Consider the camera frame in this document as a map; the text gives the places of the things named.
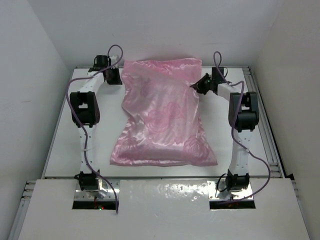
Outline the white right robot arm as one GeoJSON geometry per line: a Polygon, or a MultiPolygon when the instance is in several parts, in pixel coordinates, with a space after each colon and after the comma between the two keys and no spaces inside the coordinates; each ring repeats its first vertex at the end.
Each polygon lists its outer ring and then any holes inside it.
{"type": "Polygon", "coordinates": [[[213,92],[228,101],[228,122],[231,127],[232,155],[225,176],[225,187],[220,188],[220,180],[216,184],[219,192],[241,191],[248,188],[250,174],[248,160],[252,132],[260,120],[258,95],[254,91],[246,91],[245,83],[231,83],[224,76],[222,67],[213,67],[211,74],[206,73],[191,86],[199,94],[213,92]]]}

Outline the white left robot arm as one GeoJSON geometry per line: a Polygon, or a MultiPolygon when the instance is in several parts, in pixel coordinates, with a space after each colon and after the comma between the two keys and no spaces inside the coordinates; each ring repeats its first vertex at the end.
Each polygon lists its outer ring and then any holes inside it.
{"type": "Polygon", "coordinates": [[[97,55],[87,76],[77,77],[69,83],[83,81],[83,86],[76,91],[67,91],[66,100],[71,110],[71,117],[79,131],[81,146],[80,173],[78,180],[83,193],[96,199],[103,199],[109,193],[110,184],[100,175],[96,159],[96,131],[100,122],[100,109],[97,93],[103,83],[121,85],[117,55],[97,55]]]}

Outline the pink pillowcase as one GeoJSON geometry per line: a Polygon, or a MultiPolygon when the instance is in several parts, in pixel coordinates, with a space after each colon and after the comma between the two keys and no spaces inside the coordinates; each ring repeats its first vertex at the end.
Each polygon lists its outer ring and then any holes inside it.
{"type": "Polygon", "coordinates": [[[202,74],[197,58],[126,61],[122,109],[127,123],[110,164],[124,167],[215,166],[193,89],[202,74]]]}

